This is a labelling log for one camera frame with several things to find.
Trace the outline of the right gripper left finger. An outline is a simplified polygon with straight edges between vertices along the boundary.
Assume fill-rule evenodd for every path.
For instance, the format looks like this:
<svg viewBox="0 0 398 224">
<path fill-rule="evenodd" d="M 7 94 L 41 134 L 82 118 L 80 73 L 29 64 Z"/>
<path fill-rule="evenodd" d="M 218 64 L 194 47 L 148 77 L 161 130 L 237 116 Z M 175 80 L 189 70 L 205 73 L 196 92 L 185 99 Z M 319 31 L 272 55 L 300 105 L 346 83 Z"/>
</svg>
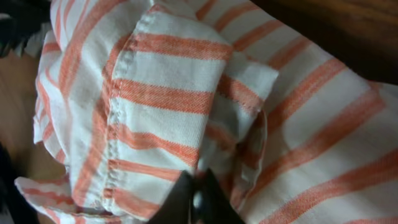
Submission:
<svg viewBox="0 0 398 224">
<path fill-rule="evenodd" d="M 163 205 L 147 224 L 189 224 L 193 196 L 193 179 L 183 171 L 169 192 Z"/>
</svg>

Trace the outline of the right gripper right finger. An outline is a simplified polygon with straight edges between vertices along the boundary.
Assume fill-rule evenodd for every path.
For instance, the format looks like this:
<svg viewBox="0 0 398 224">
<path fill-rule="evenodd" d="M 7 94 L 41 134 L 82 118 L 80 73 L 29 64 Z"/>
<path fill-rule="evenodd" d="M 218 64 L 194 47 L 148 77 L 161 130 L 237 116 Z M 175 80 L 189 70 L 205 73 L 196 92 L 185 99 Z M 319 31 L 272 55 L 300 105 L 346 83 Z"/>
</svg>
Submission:
<svg viewBox="0 0 398 224">
<path fill-rule="evenodd" d="M 194 223 L 244 224 L 210 169 L 194 181 Z"/>
</svg>

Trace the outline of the red white striped shirt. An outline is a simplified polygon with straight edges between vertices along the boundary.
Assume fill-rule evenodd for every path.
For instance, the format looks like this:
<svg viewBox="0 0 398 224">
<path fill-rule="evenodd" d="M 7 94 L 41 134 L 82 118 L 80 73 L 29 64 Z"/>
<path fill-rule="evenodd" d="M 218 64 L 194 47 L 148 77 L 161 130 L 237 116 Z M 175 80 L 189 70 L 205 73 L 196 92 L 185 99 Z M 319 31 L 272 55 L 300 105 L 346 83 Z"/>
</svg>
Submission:
<svg viewBox="0 0 398 224">
<path fill-rule="evenodd" d="M 17 178 L 56 223 L 142 223 L 211 170 L 246 223 L 396 223 L 397 88 L 249 1 L 53 1 Z"/>
</svg>

